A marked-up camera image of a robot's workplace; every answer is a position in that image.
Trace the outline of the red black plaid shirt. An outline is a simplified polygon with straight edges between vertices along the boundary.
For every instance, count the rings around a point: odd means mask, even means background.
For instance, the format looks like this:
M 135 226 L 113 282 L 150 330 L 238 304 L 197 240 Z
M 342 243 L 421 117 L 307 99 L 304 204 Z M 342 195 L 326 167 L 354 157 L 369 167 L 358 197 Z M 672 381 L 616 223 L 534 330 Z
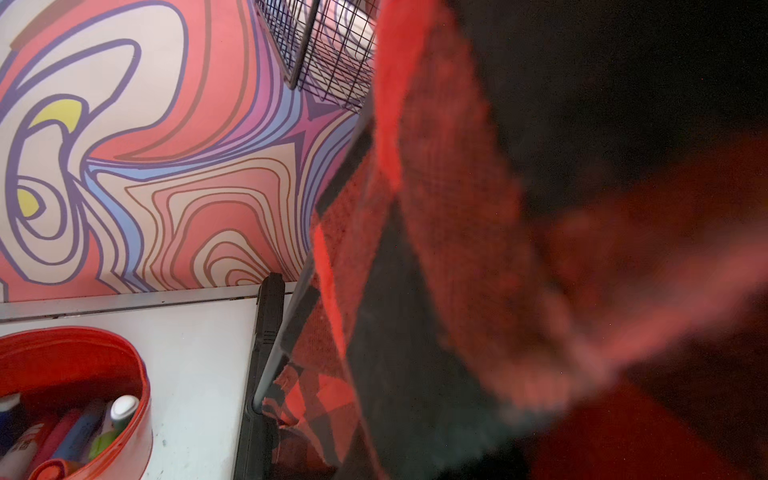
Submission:
M 767 5 L 385 1 L 280 479 L 763 479 Z

